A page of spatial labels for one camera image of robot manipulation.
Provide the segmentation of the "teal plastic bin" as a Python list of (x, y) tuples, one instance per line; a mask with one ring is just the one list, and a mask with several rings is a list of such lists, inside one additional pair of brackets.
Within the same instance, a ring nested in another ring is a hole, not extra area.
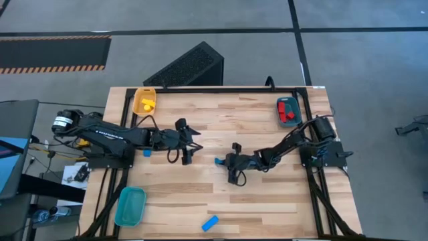
[(121, 227), (139, 225), (144, 214), (146, 192), (140, 187), (125, 187), (118, 200), (114, 223)]

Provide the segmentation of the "white paper sheet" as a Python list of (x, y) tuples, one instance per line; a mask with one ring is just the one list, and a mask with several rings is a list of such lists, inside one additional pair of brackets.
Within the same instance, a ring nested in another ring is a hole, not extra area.
[(62, 177), (62, 184), (79, 189), (86, 189), (88, 186), (88, 178), (85, 181), (75, 181), (74, 178), (80, 170), (81, 166), (87, 166), (86, 162), (77, 162), (74, 165), (68, 165), (64, 167), (64, 173)]

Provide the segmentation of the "grey-blue plastic bin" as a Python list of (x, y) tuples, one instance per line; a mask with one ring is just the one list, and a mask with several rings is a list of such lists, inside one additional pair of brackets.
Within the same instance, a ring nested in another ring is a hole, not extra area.
[[(285, 123), (282, 123), (280, 121), (279, 115), (278, 115), (278, 102), (284, 102), (285, 106), (286, 106), (286, 115), (289, 112), (293, 112), (295, 114), (294, 119), (289, 120), (287, 119), (287, 121)], [(277, 118), (279, 121), (279, 125), (281, 127), (284, 128), (289, 128), (289, 127), (296, 127), (298, 125), (300, 125), (302, 123), (302, 114), (300, 112), (300, 107), (298, 104), (298, 101), (294, 98), (294, 97), (281, 97), (277, 99), (276, 102), (276, 114), (277, 114)]]

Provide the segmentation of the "long blue block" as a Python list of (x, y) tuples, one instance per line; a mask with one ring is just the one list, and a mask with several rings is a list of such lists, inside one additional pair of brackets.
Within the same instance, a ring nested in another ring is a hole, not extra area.
[(201, 226), (201, 229), (202, 231), (207, 232), (218, 222), (219, 222), (218, 216), (212, 216)]

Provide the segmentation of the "small black device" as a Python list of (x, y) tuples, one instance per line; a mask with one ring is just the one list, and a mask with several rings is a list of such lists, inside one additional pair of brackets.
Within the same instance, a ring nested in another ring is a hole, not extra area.
[(90, 173), (90, 171), (88, 169), (88, 166), (87, 165), (82, 165), (79, 168), (79, 170), (76, 173), (76, 175), (74, 176), (74, 181), (84, 182), (87, 179), (87, 177), (89, 176), (89, 173)]

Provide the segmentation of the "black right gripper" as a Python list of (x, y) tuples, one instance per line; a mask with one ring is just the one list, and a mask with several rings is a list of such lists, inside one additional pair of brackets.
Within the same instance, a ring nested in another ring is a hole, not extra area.
[(226, 167), (228, 172), (228, 183), (239, 183), (243, 178), (243, 183), (247, 183), (247, 177), (244, 170), (255, 168), (255, 157), (250, 155), (241, 155), (241, 145), (233, 143), (233, 152), (218, 156), (218, 159), (224, 159), (225, 164), (217, 164), (220, 167)]

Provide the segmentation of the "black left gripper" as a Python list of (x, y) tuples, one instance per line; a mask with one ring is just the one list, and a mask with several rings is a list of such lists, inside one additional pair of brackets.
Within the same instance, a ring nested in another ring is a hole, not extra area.
[(196, 151), (203, 148), (202, 145), (193, 142), (193, 135), (200, 135), (200, 132), (192, 129), (185, 118), (180, 118), (175, 123), (175, 130), (165, 129), (153, 133), (152, 150), (167, 151), (167, 161), (171, 164), (176, 163), (182, 153), (182, 164), (190, 165), (193, 162), (193, 151), (188, 147), (192, 147)]

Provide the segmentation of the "clear water bottle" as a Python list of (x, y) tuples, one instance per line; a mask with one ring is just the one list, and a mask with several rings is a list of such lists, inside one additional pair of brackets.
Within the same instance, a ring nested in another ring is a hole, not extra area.
[(67, 206), (54, 206), (49, 210), (37, 210), (31, 217), (31, 221), (36, 224), (44, 222), (54, 222), (59, 217), (69, 216), (72, 209)]

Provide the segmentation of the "black hazard-striped floor mat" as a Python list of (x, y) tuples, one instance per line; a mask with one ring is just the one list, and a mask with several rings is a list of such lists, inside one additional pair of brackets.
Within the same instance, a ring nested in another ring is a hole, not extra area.
[(101, 71), (110, 35), (0, 39), (0, 74)]

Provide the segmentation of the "yellow plastic bin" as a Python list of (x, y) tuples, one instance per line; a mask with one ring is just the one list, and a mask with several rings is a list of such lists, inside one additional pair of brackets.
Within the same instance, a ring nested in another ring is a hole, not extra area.
[(132, 111), (138, 116), (148, 116), (153, 115), (156, 106), (150, 112), (144, 110), (144, 104), (141, 103), (143, 98), (150, 99), (156, 102), (156, 90), (153, 87), (144, 87), (138, 88), (134, 94), (134, 102), (132, 106)]

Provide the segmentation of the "black perforated computer case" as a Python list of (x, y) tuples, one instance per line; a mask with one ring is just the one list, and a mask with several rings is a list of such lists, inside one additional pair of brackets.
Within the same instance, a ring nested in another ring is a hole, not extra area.
[(224, 57), (201, 42), (153, 74), (143, 86), (222, 86)]

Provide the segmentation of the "black aluminium table frame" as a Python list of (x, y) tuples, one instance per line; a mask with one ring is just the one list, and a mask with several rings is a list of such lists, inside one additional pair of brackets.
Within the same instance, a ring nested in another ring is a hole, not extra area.
[[(260, 239), (314, 238), (317, 229), (306, 172), (299, 153), (286, 155), (267, 173), (247, 172), (244, 187), (231, 185), (227, 172), (214, 163), (233, 143), (245, 154), (272, 147), (287, 134), (275, 114), (279, 90), (251, 92), (192, 88), (187, 93), (159, 92), (154, 114), (162, 129), (179, 118), (200, 132), (203, 148), (192, 164), (170, 164), (167, 154), (144, 157), (138, 152), (128, 185), (147, 194), (139, 225), (121, 228), (121, 239)], [(207, 232), (212, 216), (219, 222)]]

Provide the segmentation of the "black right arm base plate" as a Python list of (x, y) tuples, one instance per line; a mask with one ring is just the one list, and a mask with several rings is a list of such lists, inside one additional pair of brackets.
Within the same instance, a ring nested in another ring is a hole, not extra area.
[(300, 147), (299, 153), (302, 165), (306, 167), (346, 167), (346, 158), (354, 154), (352, 151), (345, 151), (338, 141), (320, 148)]

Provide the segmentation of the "blue lit screen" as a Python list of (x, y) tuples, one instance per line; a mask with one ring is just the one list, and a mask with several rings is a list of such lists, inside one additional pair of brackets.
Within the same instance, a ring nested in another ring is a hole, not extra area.
[(16, 195), (29, 139), (0, 137), (0, 200)]

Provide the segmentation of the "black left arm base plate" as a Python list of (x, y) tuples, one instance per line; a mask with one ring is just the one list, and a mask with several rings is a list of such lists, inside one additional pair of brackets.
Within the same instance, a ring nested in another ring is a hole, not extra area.
[(121, 155), (112, 153), (97, 153), (100, 148), (94, 147), (93, 153), (85, 153), (84, 157), (87, 158), (88, 167), (90, 169), (126, 169), (133, 166), (135, 148), (126, 148)]

